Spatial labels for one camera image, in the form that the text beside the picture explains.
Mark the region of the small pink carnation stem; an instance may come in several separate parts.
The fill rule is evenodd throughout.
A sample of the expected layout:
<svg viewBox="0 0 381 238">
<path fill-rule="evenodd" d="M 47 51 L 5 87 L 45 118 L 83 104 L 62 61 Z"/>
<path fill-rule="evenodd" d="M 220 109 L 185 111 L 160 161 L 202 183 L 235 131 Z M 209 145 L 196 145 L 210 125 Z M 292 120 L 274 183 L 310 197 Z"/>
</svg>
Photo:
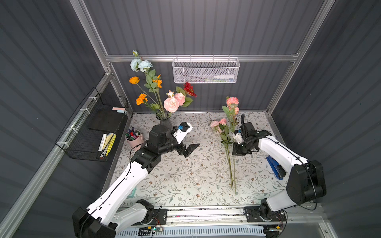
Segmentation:
<svg viewBox="0 0 381 238">
<path fill-rule="evenodd" d="M 220 121 L 212 121 L 210 127 L 213 131 L 217 132 L 221 138 L 221 143 L 224 146 L 226 159 L 229 168 L 229 177 L 230 177 L 230 186 L 232 189 L 235 188 L 234 185 L 234 175 L 232 169 L 232 161 L 230 157 L 229 145 L 231 144 L 231 138 L 229 137 L 229 127 L 228 121 L 226 118 L 221 119 Z"/>
</svg>

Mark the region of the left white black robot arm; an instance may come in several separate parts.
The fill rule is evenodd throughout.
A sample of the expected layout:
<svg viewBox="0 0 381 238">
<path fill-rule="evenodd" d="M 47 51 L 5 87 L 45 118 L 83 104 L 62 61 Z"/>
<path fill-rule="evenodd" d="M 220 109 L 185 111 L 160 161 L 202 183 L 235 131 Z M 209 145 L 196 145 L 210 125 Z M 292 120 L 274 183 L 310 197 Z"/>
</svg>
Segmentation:
<svg viewBox="0 0 381 238">
<path fill-rule="evenodd" d="M 77 238 L 113 238 L 134 224 L 149 224 L 154 218 L 154 207 L 144 199 L 130 208 L 119 211 L 133 189 L 161 162 L 163 154 L 177 151 L 184 157 L 199 146 L 185 146 L 183 139 L 192 130 L 187 122 L 169 129 L 155 125 L 149 138 L 134 153 L 129 164 L 114 183 L 86 209 L 78 208 L 72 215 L 74 235 Z"/>
</svg>

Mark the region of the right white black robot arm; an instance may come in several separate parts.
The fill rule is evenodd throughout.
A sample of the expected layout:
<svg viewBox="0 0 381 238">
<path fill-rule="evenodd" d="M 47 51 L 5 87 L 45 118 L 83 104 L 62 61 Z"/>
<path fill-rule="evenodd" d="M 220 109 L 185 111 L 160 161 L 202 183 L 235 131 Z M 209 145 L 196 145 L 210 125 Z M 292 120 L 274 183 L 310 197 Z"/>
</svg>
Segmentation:
<svg viewBox="0 0 381 238">
<path fill-rule="evenodd" d="M 261 201 L 258 215 L 264 221 L 271 221 L 284 209 L 316 200 L 326 195 L 322 164 L 308 160 L 280 143 L 270 132 L 258 131 L 252 123 L 241 121 L 234 132 L 236 142 L 233 155 L 245 156 L 254 151 L 267 153 L 276 164 L 270 164 L 273 171 L 283 177 L 288 175 L 286 188 Z"/>
</svg>

